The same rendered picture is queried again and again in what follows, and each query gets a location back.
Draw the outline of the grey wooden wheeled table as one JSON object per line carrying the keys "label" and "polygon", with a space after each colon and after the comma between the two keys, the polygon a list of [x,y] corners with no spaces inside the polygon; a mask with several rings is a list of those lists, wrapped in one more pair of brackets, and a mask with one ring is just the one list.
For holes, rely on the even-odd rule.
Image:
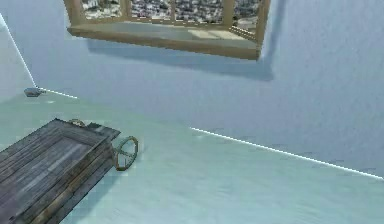
{"label": "grey wooden wheeled table", "polygon": [[0,152],[0,224],[59,224],[112,168],[139,150],[129,136],[79,119],[55,118]]}

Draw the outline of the wooden framed window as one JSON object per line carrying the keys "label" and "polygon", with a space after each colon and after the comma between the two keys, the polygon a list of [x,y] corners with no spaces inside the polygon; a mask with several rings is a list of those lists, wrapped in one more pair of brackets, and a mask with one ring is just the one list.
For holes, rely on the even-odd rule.
{"label": "wooden framed window", "polygon": [[271,0],[63,0],[76,37],[257,60]]}

